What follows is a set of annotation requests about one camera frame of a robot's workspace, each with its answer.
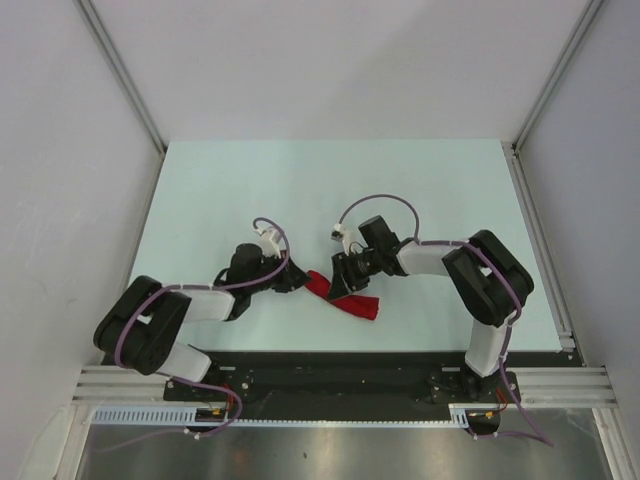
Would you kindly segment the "red cloth napkin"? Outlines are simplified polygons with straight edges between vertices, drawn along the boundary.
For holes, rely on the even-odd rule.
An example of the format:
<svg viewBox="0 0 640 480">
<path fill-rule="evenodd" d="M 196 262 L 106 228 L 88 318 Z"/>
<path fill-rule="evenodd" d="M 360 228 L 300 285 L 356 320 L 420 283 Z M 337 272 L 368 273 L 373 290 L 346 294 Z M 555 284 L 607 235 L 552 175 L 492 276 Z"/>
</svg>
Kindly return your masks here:
<svg viewBox="0 0 640 480">
<path fill-rule="evenodd" d="M 308 270 L 307 275 L 310 277 L 310 281 L 305 284 L 305 288 L 316 297 L 354 317 L 369 321 L 374 321 L 377 318 L 380 304 L 378 297 L 351 295 L 337 300 L 330 300 L 328 298 L 329 280 L 314 270 Z"/>
</svg>

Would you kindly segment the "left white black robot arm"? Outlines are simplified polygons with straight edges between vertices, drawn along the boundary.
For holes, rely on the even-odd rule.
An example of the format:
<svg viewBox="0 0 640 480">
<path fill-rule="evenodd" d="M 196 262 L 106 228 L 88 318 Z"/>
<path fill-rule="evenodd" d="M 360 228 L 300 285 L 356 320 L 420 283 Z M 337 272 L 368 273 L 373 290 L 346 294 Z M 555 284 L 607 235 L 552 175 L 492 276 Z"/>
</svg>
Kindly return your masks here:
<svg viewBox="0 0 640 480">
<path fill-rule="evenodd" d="M 256 244 L 243 243 L 211 285 L 164 287 L 152 277 L 137 277 L 99 323 L 93 343 L 118 366 L 142 375 L 185 379 L 191 393 L 207 400 L 219 392 L 221 376 L 211 369 L 207 354 L 178 341 L 182 325 L 234 321 L 248 310 L 255 294 L 286 294 L 310 281 L 286 252 L 266 254 Z"/>
</svg>

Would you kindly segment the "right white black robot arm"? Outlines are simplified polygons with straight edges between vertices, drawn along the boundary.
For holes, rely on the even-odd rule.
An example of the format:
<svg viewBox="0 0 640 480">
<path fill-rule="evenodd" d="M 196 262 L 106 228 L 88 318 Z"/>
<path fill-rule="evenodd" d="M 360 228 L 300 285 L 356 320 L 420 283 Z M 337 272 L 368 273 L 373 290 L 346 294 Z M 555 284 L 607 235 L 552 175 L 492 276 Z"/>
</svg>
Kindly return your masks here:
<svg viewBox="0 0 640 480">
<path fill-rule="evenodd" d="M 354 250 L 353 233 L 341 224 L 333 227 L 331 238 L 341 243 L 343 251 L 331 257 L 327 299 L 336 301 L 362 291 L 379 273 L 450 278 L 474 319 L 465 354 L 470 370 L 461 376 L 461 388 L 473 401 L 486 400 L 497 389 L 494 373 L 506 361 L 510 329 L 534 290 L 529 272 L 489 230 L 466 240 L 401 240 L 381 216 L 358 230 L 365 245 Z"/>
</svg>

